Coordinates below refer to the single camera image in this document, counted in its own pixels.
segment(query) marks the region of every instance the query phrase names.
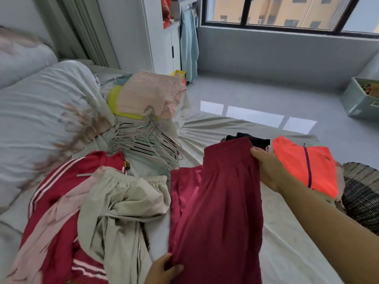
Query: gray floor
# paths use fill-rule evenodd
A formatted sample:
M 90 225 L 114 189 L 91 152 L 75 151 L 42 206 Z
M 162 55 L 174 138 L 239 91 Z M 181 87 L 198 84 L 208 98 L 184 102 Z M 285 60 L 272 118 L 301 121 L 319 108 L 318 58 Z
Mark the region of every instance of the gray floor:
M 315 134 L 335 160 L 379 169 L 379 122 L 349 118 L 334 92 L 200 73 L 187 93 L 193 110 Z

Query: yellow building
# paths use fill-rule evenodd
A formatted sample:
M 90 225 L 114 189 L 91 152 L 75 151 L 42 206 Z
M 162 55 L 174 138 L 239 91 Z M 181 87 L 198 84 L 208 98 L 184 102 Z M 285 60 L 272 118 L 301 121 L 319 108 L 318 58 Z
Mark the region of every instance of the yellow building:
M 332 30 L 344 12 L 341 1 L 252 0 L 248 23 Z M 243 5 L 244 0 L 215 0 L 213 21 L 239 23 Z

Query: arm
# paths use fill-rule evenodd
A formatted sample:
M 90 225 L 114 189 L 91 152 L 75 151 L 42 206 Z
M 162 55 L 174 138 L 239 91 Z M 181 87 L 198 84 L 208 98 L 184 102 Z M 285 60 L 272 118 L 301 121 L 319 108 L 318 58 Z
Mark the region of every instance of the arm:
M 379 237 L 316 197 L 273 155 L 259 148 L 261 179 L 282 195 L 305 232 L 344 283 L 379 283 Z

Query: red track pants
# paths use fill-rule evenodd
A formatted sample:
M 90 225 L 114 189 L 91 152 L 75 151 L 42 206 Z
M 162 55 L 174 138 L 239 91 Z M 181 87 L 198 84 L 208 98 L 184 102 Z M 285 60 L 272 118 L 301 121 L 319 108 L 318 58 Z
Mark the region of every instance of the red track pants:
M 169 252 L 175 284 L 262 283 L 259 165 L 249 138 L 204 150 L 204 164 L 171 172 Z

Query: storage box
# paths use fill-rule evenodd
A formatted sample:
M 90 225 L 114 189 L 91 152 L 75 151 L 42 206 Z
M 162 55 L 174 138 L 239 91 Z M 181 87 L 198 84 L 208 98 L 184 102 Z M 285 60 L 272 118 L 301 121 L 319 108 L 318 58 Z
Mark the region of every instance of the storage box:
M 367 94 L 362 86 L 371 84 L 373 90 Z M 379 81 L 352 78 L 346 91 L 341 96 L 341 103 L 349 117 L 357 119 L 379 120 L 379 98 L 376 88 Z
M 187 86 L 187 72 L 186 71 L 174 71 L 171 76 L 175 76 L 182 79 L 183 85 Z

